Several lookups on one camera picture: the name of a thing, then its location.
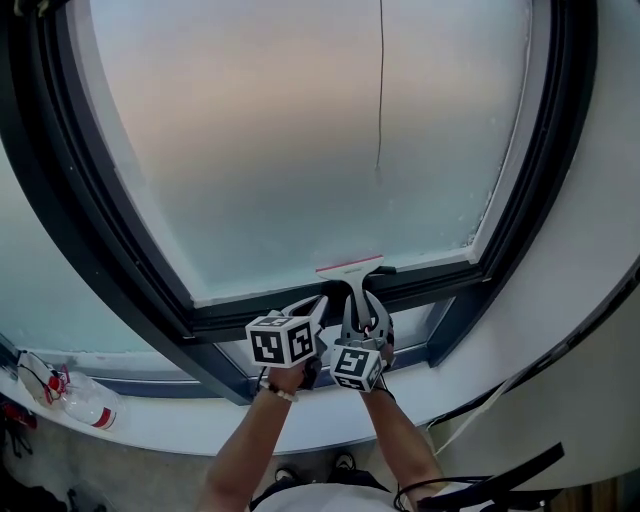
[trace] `white cable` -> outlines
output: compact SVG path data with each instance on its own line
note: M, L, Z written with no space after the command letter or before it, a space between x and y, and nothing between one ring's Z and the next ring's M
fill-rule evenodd
M514 384L526 371L528 370L528 368L525 368L524 370L522 370L521 372L517 373L516 375L514 375L513 377L511 377L510 379L505 380L500 386L498 386L498 389L496 389L493 394L484 401L484 403L479 406L471 416L469 416L464 423L462 423L462 425L460 425L457 430L451 435L451 437L449 439L447 439L447 442L444 443L439 449L438 451L435 453L436 455L438 455L442 450L444 450L447 446L449 446L453 441L455 441L458 437L460 437L460 435L467 429L467 427L469 425L471 425L476 419L478 419L478 417L488 411L489 409L491 409L491 407L493 406L493 404L496 402L496 400L498 400L498 398L500 398L510 387L512 384ZM427 431L429 430L429 427L431 427L431 424L433 422L431 422L428 426L427 426Z

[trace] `shoe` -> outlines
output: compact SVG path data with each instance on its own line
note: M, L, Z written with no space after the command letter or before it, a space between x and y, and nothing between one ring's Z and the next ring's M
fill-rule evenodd
M353 458L349 452L341 452L337 455L336 460L333 463L335 469L346 469L347 471L354 471L356 469L356 459Z
M300 481L300 477L298 476L298 473L296 473L293 469L291 468L279 468L276 470L276 482L279 482L280 480L283 480L285 478L289 478L291 480L294 480L295 482L299 482Z

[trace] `plastic bottle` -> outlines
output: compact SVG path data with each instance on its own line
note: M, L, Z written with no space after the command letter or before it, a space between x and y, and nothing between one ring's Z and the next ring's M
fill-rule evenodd
M61 373L49 379L49 387L60 394L64 411L72 418L103 430L124 413L120 396L83 373Z

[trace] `floor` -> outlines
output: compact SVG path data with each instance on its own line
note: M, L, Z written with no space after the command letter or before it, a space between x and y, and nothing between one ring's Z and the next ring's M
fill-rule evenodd
M5 451L7 468L23 484L43 485L63 501L67 501L68 489L80 486L83 492L99 497L109 512L195 509L212 458L131 448L38 420L38 429L27 433L32 456L17 459L10 449ZM374 441L348 449L359 468L370 471L387 488L396 488ZM301 476L322 481L335 454L336 450L325 450L274 457L256 495L273 482L281 465L293 465Z

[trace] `string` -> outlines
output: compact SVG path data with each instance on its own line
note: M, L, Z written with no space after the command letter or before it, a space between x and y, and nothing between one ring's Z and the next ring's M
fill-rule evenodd
M380 0L380 98L378 102L378 156L376 158L376 173L380 173L380 152L382 151L382 86L384 83L384 14L382 0Z

